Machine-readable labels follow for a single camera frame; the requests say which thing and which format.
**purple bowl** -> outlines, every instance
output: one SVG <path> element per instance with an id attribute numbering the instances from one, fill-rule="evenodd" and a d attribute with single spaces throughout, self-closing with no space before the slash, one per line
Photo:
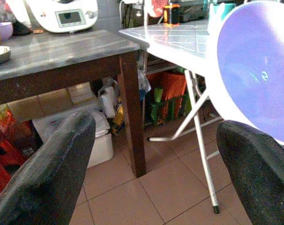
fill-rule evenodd
<path id="1" fill-rule="evenodd" d="M 13 25 L 11 22 L 0 22 L 0 40 L 7 41 L 13 34 Z"/>

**purple container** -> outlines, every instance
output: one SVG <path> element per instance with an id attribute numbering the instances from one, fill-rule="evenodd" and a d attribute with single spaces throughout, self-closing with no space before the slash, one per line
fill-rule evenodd
<path id="1" fill-rule="evenodd" d="M 284 142 L 284 4 L 260 1 L 235 10 L 220 31 L 217 57 L 239 110 Z"/>
<path id="2" fill-rule="evenodd" d="M 7 41 L 13 34 L 13 25 L 11 22 L 0 22 L 0 40 Z"/>

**metal bowl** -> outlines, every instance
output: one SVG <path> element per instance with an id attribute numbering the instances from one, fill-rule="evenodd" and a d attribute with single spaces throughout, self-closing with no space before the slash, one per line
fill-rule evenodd
<path id="1" fill-rule="evenodd" d="M 8 61 L 11 57 L 11 48 L 8 46 L 0 46 L 0 64 Z"/>

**wall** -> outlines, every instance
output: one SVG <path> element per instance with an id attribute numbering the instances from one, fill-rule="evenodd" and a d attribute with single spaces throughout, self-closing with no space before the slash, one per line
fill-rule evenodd
<path id="1" fill-rule="evenodd" d="M 120 28 L 119 3 L 116 0 L 97 0 L 99 16 L 94 30 L 108 30 L 118 33 Z"/>

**wooden table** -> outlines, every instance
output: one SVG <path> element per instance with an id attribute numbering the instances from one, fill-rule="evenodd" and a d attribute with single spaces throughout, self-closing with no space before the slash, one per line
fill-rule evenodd
<path id="1" fill-rule="evenodd" d="M 12 55 L 0 65 L 0 104 L 118 74 L 132 169 L 136 177 L 146 173 L 138 44 L 105 30 L 12 37 L 2 44 Z"/>

